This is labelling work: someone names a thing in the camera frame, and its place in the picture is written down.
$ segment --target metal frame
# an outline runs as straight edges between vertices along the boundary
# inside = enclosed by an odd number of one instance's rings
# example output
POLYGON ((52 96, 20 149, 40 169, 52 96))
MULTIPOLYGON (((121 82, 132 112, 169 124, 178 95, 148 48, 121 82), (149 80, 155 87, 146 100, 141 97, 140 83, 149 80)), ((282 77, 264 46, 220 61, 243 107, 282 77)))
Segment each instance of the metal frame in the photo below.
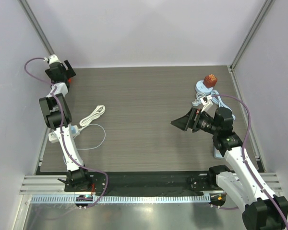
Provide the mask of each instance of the metal frame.
POLYGON ((42 27, 39 25, 38 20, 36 19, 31 7, 29 6, 28 2, 26 0, 18 0, 20 5, 22 6, 25 14, 27 15, 28 19, 30 20, 33 28, 35 29, 38 37, 40 38, 41 42, 43 43, 45 49, 47 50, 49 55, 54 54, 54 51, 44 33, 42 30, 42 27))
MULTIPOLYGON (((283 192, 279 184, 277 175, 275 173, 260 173, 263 180, 267 185, 278 195, 282 196, 283 192)), ((29 211, 29 206, 32 203, 35 204, 53 204, 62 203, 65 204, 69 199, 63 199, 63 197, 70 197, 71 195, 84 195, 86 192, 64 192, 64 184, 59 182, 57 178, 66 179, 65 175, 57 176, 26 176, 23 181, 23 185, 20 190, 20 196, 22 197, 21 204, 19 206, 18 214, 15 220, 13 230, 22 230, 25 224, 25 220, 29 211)), ((134 204, 134 203, 202 203, 209 202, 205 200, 207 194, 210 193, 223 193, 223 190, 217 191, 205 191, 204 199, 196 198, 195 196, 185 197, 166 197, 166 200, 162 200, 162 197, 152 199, 151 197, 108 197, 104 204, 109 204, 108 200, 115 201, 116 204, 134 204)), ((69 203, 74 203, 73 198, 70 197, 69 203)))
MULTIPOLYGON (((243 100, 243 96, 241 94, 241 90, 240 90, 239 84, 237 82, 236 75, 235 75, 234 71, 231 70, 230 66, 228 66, 228 71, 229 71, 229 73, 231 75, 231 78, 232 78, 232 81, 233 81, 233 84, 234 84, 234 87, 235 87, 235 90, 236 90, 236 93, 237 93, 237 97, 240 100, 244 101, 243 100)), ((247 122, 248 122, 247 112, 246 112, 245 108, 243 107, 243 105, 241 103, 240 103, 240 107, 241 107, 241 110, 242 110, 242 114, 243 114, 245 123, 247 124, 247 122)), ((258 157, 260 157, 260 150, 259 150, 258 144, 256 142, 257 139, 255 137, 255 134, 254 134, 254 131, 253 131, 252 127, 250 129, 250 139, 251 139, 252 148, 253 148, 254 153, 255 153, 255 157, 258 158, 258 157)))
MULTIPOLYGON (((41 42, 43 43, 45 49, 47 50, 47 52, 49 53, 49 55, 54 54, 54 50, 51 47, 46 35, 44 34, 39 22, 37 21, 34 13, 32 12, 32 9, 30 8, 27 0, 18 0, 20 5, 22 6, 25 14, 27 15, 28 19, 30 20, 33 28, 35 29, 38 37, 40 38, 41 42)), ((243 53, 245 52, 247 46, 249 45, 250 41, 252 40, 252 38, 254 37, 255 33, 257 32, 257 30, 259 29, 263 19, 265 18, 265 16, 267 15, 268 11, 270 10, 271 6, 273 5, 275 0, 266 0, 260 10, 260 12, 258 13, 254 23, 251 26, 251 29, 249 30, 246 38, 244 39, 236 57, 233 60, 233 63, 228 66, 228 70, 232 76, 233 79, 233 84, 235 87, 235 90, 237 92, 237 96, 239 99, 242 99, 243 96, 240 93, 240 88, 239 85, 237 83, 237 79, 236 79, 236 75, 234 72, 235 67, 237 66, 238 62, 240 61, 243 53)), ((247 121, 247 114, 246 111, 244 110, 244 108, 241 105, 241 109, 242 109, 242 113, 243 116, 245 118, 245 121, 247 121)), ((41 149, 40 149, 40 156, 39 156, 39 162, 36 166, 36 171, 39 171, 40 166, 41 166, 41 162, 42 162, 42 158, 43 158, 43 154, 44 154, 44 150, 46 147, 46 143, 48 140, 48 132, 49 129, 46 130, 45 133, 45 137, 44 140, 42 142, 41 145, 41 149)), ((255 157, 257 162, 259 162, 259 167, 260 169, 262 168, 262 170, 264 169, 261 161, 260 161, 260 148, 256 142, 256 136, 251 128, 250 130, 250 138, 251 138, 251 143, 252 143, 252 147, 255 153, 255 157)), ((280 184, 278 182, 277 176, 275 173, 260 173, 260 175, 263 177, 263 179, 266 181, 266 183, 274 190, 274 192, 278 195, 278 196, 282 196, 283 192, 282 189, 280 187, 280 184)), ((43 196, 43 197, 48 197, 48 196, 56 196, 56 197, 61 197, 61 196, 66 196, 66 195, 75 195, 75 194, 85 194, 85 193, 75 193, 75 192, 69 192, 66 193, 64 191, 64 184, 62 184, 61 182, 59 182, 57 180, 57 178, 61 178, 61 179, 66 179, 65 175, 58 175, 58 173, 53 173, 53 175, 34 175, 34 176, 26 176, 24 178, 24 182, 23 182, 23 186, 21 187, 20 190, 20 197, 21 197, 21 202, 19 205, 19 210, 18 210, 18 214, 14 223, 14 230, 21 230, 24 227, 25 224, 25 220, 26 220, 26 216, 28 214, 29 211, 29 206, 31 204, 31 200, 34 199, 34 202, 38 202, 39 199, 36 199, 39 196, 43 196)), ((223 193, 224 191, 205 191, 205 194, 209 194, 209 193, 223 193)), ((124 203, 128 203, 131 200, 129 199, 129 197, 127 199, 124 200, 124 197, 120 197, 121 199, 123 199, 124 203)), ((188 202, 192 202, 193 201, 193 197, 187 197, 188 202)), ((149 200, 150 203, 154 203, 156 202, 156 200, 149 200)))
POLYGON ((254 37, 255 33, 257 32, 258 28, 260 27, 262 21, 264 20, 265 16, 267 15, 269 10, 271 9, 271 6, 273 5, 274 2, 275 2, 275 0, 266 0, 264 2, 264 4, 263 4, 262 8, 260 9, 253 25, 251 26, 251 29, 249 30, 248 34, 246 35, 246 38, 244 39, 236 57, 234 58, 233 63, 230 66, 231 71, 233 71, 235 69, 235 67, 237 66, 237 64, 240 61, 245 49, 247 48, 250 41, 254 37))

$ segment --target wooden table surface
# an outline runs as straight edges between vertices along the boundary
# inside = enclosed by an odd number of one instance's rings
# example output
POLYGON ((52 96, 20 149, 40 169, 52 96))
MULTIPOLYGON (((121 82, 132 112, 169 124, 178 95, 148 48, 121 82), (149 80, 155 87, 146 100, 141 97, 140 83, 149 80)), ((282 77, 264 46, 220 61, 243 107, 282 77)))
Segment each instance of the wooden table surface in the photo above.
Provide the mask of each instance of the wooden table surface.
MULTIPOLYGON (((106 130, 105 142, 97 149, 80 150, 87 167, 104 171, 208 170, 226 164, 213 157, 212 135, 183 132, 170 122, 185 115, 195 97, 194 85, 208 74, 218 78, 220 93, 236 95, 226 66, 136 67, 75 69, 66 101, 72 124, 88 116, 97 105, 105 113, 93 123, 106 130)), ((224 98, 236 121, 241 139, 246 125, 238 102, 224 98)), ((216 106, 209 114, 214 116, 216 106)), ((103 139, 100 127, 90 126, 75 139, 78 148, 94 147, 103 139)), ((255 163, 250 143, 248 154, 255 163)), ((47 142, 41 171, 65 171, 59 143, 47 142)))

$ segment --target coiled white cable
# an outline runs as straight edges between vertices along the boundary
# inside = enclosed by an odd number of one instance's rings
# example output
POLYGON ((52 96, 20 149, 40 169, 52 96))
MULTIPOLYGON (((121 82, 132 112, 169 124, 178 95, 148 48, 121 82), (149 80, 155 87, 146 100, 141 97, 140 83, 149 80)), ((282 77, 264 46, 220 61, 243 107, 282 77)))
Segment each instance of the coiled white cable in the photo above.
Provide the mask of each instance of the coiled white cable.
MULTIPOLYGON (((212 90, 210 94, 211 95, 216 95, 216 94, 219 94, 219 92, 217 90, 212 90)), ((205 96, 206 96, 206 94, 204 92, 198 92, 196 94, 196 100, 194 102, 192 102, 192 105, 194 107, 199 106, 202 103, 201 102, 201 98, 205 97, 205 96)), ((229 108, 227 105, 224 104, 224 102, 222 101, 221 97, 213 97, 211 100, 213 101, 213 103, 217 104, 219 107, 224 107, 224 108, 227 108, 227 109, 231 110, 231 108, 229 108)))
POLYGON ((86 128, 92 121, 99 118, 101 115, 104 114, 106 108, 104 105, 98 105, 96 109, 87 117, 83 118, 79 125, 82 127, 79 129, 79 132, 81 132, 84 128, 86 128))

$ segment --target power strip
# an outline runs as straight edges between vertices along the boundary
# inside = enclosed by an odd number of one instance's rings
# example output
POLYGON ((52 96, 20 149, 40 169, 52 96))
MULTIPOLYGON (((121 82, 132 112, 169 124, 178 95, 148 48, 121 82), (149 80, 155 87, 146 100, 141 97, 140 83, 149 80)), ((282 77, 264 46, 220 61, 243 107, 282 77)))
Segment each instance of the power strip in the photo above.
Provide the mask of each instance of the power strip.
MULTIPOLYGON (((78 126, 72 126, 72 137, 75 138, 78 135, 80 135, 78 126)), ((48 134, 48 140, 51 143, 56 143, 59 141, 57 135, 54 132, 48 134)))

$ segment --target white wall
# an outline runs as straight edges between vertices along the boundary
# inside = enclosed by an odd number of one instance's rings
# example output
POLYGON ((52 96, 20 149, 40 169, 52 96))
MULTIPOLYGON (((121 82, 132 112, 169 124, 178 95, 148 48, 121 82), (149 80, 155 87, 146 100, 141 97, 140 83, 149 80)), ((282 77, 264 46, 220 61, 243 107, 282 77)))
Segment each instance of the white wall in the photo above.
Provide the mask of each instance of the white wall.
MULTIPOLYGON (((25 174, 33 173, 46 126, 38 99, 49 87, 24 73, 24 63, 47 56, 16 0, 0 0, 0 230, 11 229, 25 174)), ((47 66, 32 63, 44 76, 47 66)))
POLYGON ((235 72, 264 165, 288 199, 288 0, 275 1, 235 72))
POLYGON ((264 0, 28 0, 74 67, 231 64, 264 0))

